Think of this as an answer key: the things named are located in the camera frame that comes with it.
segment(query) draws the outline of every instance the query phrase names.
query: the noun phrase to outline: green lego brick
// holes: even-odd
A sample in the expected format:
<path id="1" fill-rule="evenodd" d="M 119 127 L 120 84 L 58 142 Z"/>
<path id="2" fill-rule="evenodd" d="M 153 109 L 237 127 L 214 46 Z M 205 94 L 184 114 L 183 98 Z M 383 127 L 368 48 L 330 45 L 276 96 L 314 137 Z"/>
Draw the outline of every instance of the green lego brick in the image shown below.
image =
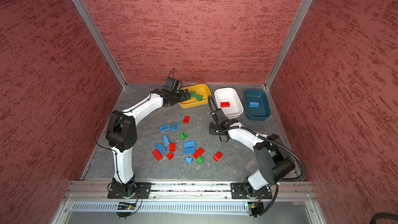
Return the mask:
<path id="1" fill-rule="evenodd" d="M 181 133 L 181 135 L 180 135 L 181 140 L 184 140 L 187 137 L 188 137 L 188 135 L 185 132 Z"/>
<path id="2" fill-rule="evenodd" d="M 198 157 L 198 159 L 196 159 L 196 163 L 201 165 L 203 162 L 203 158 L 201 156 Z"/>

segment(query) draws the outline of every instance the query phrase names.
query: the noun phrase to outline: aluminum frame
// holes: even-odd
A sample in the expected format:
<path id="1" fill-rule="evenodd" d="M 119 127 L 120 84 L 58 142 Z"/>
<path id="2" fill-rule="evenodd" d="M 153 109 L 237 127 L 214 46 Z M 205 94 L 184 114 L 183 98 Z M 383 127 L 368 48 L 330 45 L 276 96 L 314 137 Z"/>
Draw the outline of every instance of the aluminum frame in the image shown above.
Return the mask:
<path id="1" fill-rule="evenodd" d="M 281 64 L 286 56 L 287 51 L 290 48 L 290 45 L 293 42 L 293 39 L 296 36 L 297 31 L 300 28 L 300 25 L 308 11 L 308 8 L 311 5 L 312 0 L 302 0 L 300 7 L 298 8 L 298 11 L 296 13 L 295 19 L 293 20 L 293 23 L 289 29 L 289 32 L 287 33 L 286 39 L 283 42 L 281 52 L 279 53 L 278 57 L 276 58 L 275 64 L 272 67 L 271 72 L 269 73 L 269 76 L 266 81 L 266 89 L 270 89 L 272 82 L 274 81 L 276 74 L 278 73 L 279 68 L 281 67 Z"/>
<path id="2" fill-rule="evenodd" d="M 52 224 L 63 224 L 67 220 L 67 216 L 72 212 L 72 207 L 76 203 L 101 204 L 105 202 L 113 203 L 115 199 L 107 198 L 107 186 L 111 182 L 110 179 L 104 180 L 84 180 L 72 181 L 70 187 L 62 203 L 58 209 L 58 214 L 54 218 Z M 243 205 L 247 203 L 247 199 L 231 198 L 231 183 L 236 181 L 140 181 L 151 182 L 149 198 L 144 199 L 147 205 L 161 204 L 169 205 L 170 203 L 179 204 L 225 204 L 230 203 L 236 205 L 241 202 Z M 319 215 L 319 205 L 312 189 L 311 182 L 282 182 L 279 185 L 279 193 L 276 201 L 289 202 L 305 202 L 308 214 L 313 224 L 324 224 L 322 216 Z M 212 214 L 228 214 L 228 212 L 218 211 Z"/>
<path id="3" fill-rule="evenodd" d="M 247 201 L 231 197 L 230 184 L 241 181 L 136 181 L 152 183 L 149 198 L 143 201 Z M 115 201 L 107 198 L 110 182 L 110 179 L 72 181 L 63 201 Z M 277 201 L 317 200 L 311 182 L 300 181 L 280 183 Z"/>
<path id="4" fill-rule="evenodd" d="M 112 56 L 111 51 L 109 50 L 108 46 L 105 43 L 105 40 L 102 38 L 100 31 L 98 30 L 96 24 L 94 23 L 90 13 L 88 12 L 86 6 L 83 3 L 83 0 L 72 0 L 73 4 L 77 8 L 77 11 L 80 13 L 80 16 L 83 18 L 84 22 L 87 25 L 87 28 L 90 30 L 92 36 L 94 37 L 95 41 L 98 44 L 98 47 L 102 51 L 102 54 L 105 56 L 106 60 L 111 66 L 112 71 L 114 72 L 115 76 L 119 80 L 120 84 L 123 88 L 126 88 L 127 81 L 124 78 L 122 72 L 119 69 L 115 59 Z"/>

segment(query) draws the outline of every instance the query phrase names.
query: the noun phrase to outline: blue lego brick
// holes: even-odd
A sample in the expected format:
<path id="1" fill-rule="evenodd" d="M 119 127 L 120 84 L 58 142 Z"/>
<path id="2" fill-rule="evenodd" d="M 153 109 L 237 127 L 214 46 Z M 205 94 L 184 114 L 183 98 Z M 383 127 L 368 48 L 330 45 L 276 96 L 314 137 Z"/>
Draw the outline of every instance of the blue lego brick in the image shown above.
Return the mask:
<path id="1" fill-rule="evenodd" d="M 170 125 L 166 124 L 162 127 L 159 127 L 159 129 L 160 129 L 160 132 L 167 132 L 168 130 L 170 130 Z"/>
<path id="2" fill-rule="evenodd" d="M 195 153 L 195 147 L 184 148 L 184 155 L 191 155 Z"/>
<path id="3" fill-rule="evenodd" d="M 157 144 L 155 145 L 155 147 L 157 148 L 157 150 L 158 150 L 161 154 L 163 154 L 164 152 L 166 152 L 166 149 L 165 149 L 164 147 L 162 147 L 162 145 L 161 145 L 160 143 L 157 143 Z"/>
<path id="4" fill-rule="evenodd" d="M 249 102 L 249 107 L 258 107 L 260 104 L 258 102 Z"/>
<path id="5" fill-rule="evenodd" d="M 167 138 L 167 135 L 163 136 L 163 141 L 164 141 L 164 145 L 165 146 L 169 146 L 170 145 L 170 142 L 169 142 L 169 139 Z"/>
<path id="6" fill-rule="evenodd" d="M 177 130 L 178 130 L 179 127 L 180 127 L 180 124 L 178 124 L 178 123 L 173 123 L 172 132 L 177 132 Z"/>
<path id="7" fill-rule="evenodd" d="M 195 147 L 195 141 L 184 142 L 184 148 Z"/>

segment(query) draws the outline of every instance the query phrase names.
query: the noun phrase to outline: enclosure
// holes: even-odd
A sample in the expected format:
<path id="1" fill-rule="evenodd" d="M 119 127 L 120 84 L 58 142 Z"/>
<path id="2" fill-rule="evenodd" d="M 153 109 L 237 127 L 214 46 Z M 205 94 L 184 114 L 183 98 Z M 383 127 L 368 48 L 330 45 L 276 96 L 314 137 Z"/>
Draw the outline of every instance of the enclosure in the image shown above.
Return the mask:
<path id="1" fill-rule="evenodd" d="M 1 223 L 337 224 L 396 213 L 398 0 L 0 5 Z M 259 168 L 253 151 L 209 133 L 208 104 L 177 103 L 138 123 L 132 168 L 137 184 L 152 186 L 142 208 L 118 220 L 107 210 L 118 204 L 107 198 L 113 153 L 93 140 L 109 147 L 106 117 L 162 88 L 168 75 L 183 87 L 205 84 L 212 96 L 235 89 L 244 106 L 237 121 L 280 136 L 304 162 L 304 181 L 281 183 L 271 210 L 252 220 L 250 200 L 234 199 L 230 184 Z M 265 120 L 247 117 L 248 89 L 265 93 Z M 173 123 L 177 132 L 159 131 Z M 152 151 L 165 134 L 176 151 L 169 160 L 166 147 L 157 161 Z M 191 140 L 205 151 L 202 164 L 186 162 Z M 287 177 L 300 173 L 296 166 Z"/>

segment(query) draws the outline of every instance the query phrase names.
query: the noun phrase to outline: cable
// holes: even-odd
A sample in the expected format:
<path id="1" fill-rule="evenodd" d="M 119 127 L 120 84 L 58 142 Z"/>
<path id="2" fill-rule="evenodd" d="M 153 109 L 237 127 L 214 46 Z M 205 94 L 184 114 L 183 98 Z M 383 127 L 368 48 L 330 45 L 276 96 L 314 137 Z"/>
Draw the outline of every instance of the cable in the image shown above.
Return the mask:
<path id="1" fill-rule="evenodd" d="M 114 151 L 114 150 L 112 150 L 112 149 L 109 149 L 109 148 L 106 148 L 106 147 L 103 147 L 102 145 L 100 145 L 100 144 L 97 142 L 97 137 L 96 137 L 97 129 L 98 129 L 98 127 L 100 126 L 100 124 L 101 124 L 104 120 L 106 120 L 108 117 L 110 117 L 110 116 L 112 116 L 112 115 L 116 115 L 116 114 L 119 114 L 119 112 L 109 114 L 107 117 L 104 117 L 104 119 L 97 125 L 97 128 L 96 128 L 96 130 L 94 131 L 94 142 L 95 142 L 99 147 L 102 147 L 102 148 L 104 148 L 104 149 L 106 149 L 106 150 L 110 150 L 110 151 L 112 151 L 112 152 L 115 153 L 116 174 L 117 174 L 117 177 L 119 178 L 119 181 L 122 182 L 122 179 L 120 179 L 120 176 L 119 176 L 119 170 L 117 169 L 117 156 L 116 156 L 117 152 Z"/>
<path id="2" fill-rule="evenodd" d="M 258 217 L 260 217 L 260 216 L 262 216 L 263 214 L 265 214 L 265 212 L 267 212 L 267 211 L 271 208 L 272 204 L 275 202 L 276 197 L 277 197 L 277 195 L 278 195 L 278 191 L 279 191 L 279 185 L 278 185 L 278 184 L 275 184 L 275 186 L 276 186 L 276 190 L 275 190 L 274 196 L 272 197 L 271 202 L 270 202 L 270 203 L 268 204 L 268 206 L 264 209 L 264 211 L 262 211 L 261 214 L 258 215 Z"/>
<path id="3" fill-rule="evenodd" d="M 389 219 L 389 220 L 398 221 L 398 215 L 391 213 L 383 213 L 383 212 L 377 213 L 372 217 L 370 224 L 376 224 L 377 220 L 379 219 Z"/>
<path id="4" fill-rule="evenodd" d="M 208 99 L 208 101 L 209 101 L 209 107 L 210 107 L 210 111 L 211 111 L 211 116 L 213 117 L 213 120 L 214 120 L 214 124 L 216 125 L 216 129 L 219 130 L 220 127 L 218 126 L 218 121 L 216 120 L 215 112 L 213 111 L 213 107 L 211 106 L 210 102 L 213 103 L 213 105 L 214 105 L 214 107 L 215 107 L 216 109 L 218 108 L 218 107 L 217 107 L 217 104 L 216 104 L 216 102 L 214 102 L 214 99 L 213 99 L 213 97 L 212 97 L 211 95 L 209 95 L 209 96 L 207 97 L 207 99 Z M 226 141 L 222 141 L 221 135 L 219 135 L 218 138 L 220 139 L 221 142 L 228 142 L 228 140 L 229 140 L 229 137 L 226 137 Z"/>
<path id="5" fill-rule="evenodd" d="M 238 128 L 239 128 L 239 129 L 246 130 L 246 131 L 250 132 L 250 133 L 253 134 L 253 135 L 256 135 L 256 134 L 257 134 L 257 132 L 255 132 L 255 131 L 253 131 L 253 130 L 247 128 L 247 127 L 242 127 L 242 126 L 240 126 L 240 127 L 230 127 L 230 128 L 228 128 L 228 129 L 225 129 L 224 131 L 221 131 L 221 132 L 218 132 L 218 133 L 219 133 L 219 134 L 222 134 L 222 133 L 224 133 L 224 132 L 228 132 L 229 130 L 238 129 Z M 284 145 L 282 145 L 282 144 L 280 144 L 280 143 L 278 143 L 278 142 L 275 142 L 275 141 L 273 141 L 273 140 L 271 140 L 271 139 L 269 139 L 269 138 L 265 138 L 265 137 L 260 136 L 260 135 L 258 135 L 257 137 L 258 137 L 259 139 L 263 140 L 263 141 L 269 142 L 269 143 L 271 143 L 271 144 L 273 144 L 273 145 L 276 145 L 276 146 L 279 147 L 279 148 L 282 148 L 282 149 L 286 150 L 287 152 L 290 153 L 290 155 L 291 155 L 292 157 L 294 157 L 294 158 L 296 159 L 297 163 L 300 165 L 300 167 L 301 167 L 301 174 L 300 174 L 298 177 L 294 177 L 294 178 L 282 178 L 282 179 L 280 180 L 281 182 L 296 182 L 296 181 L 301 181 L 301 180 L 303 180 L 303 178 L 305 177 L 305 173 L 306 173 L 306 169 L 305 169 L 305 167 L 304 167 L 304 163 L 301 161 L 301 159 L 300 159 L 292 150 L 290 150 L 288 147 L 286 147 L 286 146 L 284 146 Z"/>
<path id="6" fill-rule="evenodd" d="M 170 71 L 170 73 L 169 73 L 169 75 L 167 76 L 167 77 L 169 77 L 170 76 L 170 74 L 173 72 L 173 78 L 174 78 L 174 70 L 175 70 L 176 68 L 173 68 L 171 71 Z"/>
<path id="7" fill-rule="evenodd" d="M 149 94 L 149 97 L 148 97 L 148 99 L 147 99 L 146 101 L 142 102 L 141 104 L 139 104 L 138 106 L 134 107 L 133 109 L 131 109 L 131 110 L 127 111 L 127 112 L 116 112 L 116 113 L 111 113 L 111 114 L 109 114 L 107 117 L 104 117 L 103 120 L 101 120 L 101 122 L 99 122 L 99 124 L 98 124 L 97 127 L 96 127 L 96 130 L 94 131 L 94 142 L 95 142 L 99 147 L 104 148 L 104 149 L 106 149 L 106 150 L 110 150 L 110 151 L 112 151 L 112 152 L 115 153 L 116 174 L 117 174 L 117 177 L 119 178 L 119 181 L 120 181 L 120 182 L 122 182 L 122 179 L 120 179 L 119 170 L 118 170 L 118 167 L 117 167 L 117 156 L 116 156 L 117 152 L 114 151 L 114 150 L 112 150 L 112 149 L 103 147 L 102 145 L 100 145 L 100 144 L 97 142 L 96 134 L 97 134 L 98 127 L 100 126 L 100 124 L 101 124 L 104 120 L 106 120 L 108 117 L 111 117 L 112 115 L 116 115 L 116 114 L 120 114 L 120 113 L 123 113 L 123 114 L 124 114 L 124 113 L 128 113 L 128 112 L 132 112 L 132 111 L 133 111 L 134 109 L 136 109 L 137 107 L 139 107 L 139 106 L 141 106 L 142 104 L 144 104 L 145 102 L 149 101 L 149 100 L 150 100 L 150 97 L 151 97 L 151 94 L 152 94 L 152 93 Z"/>

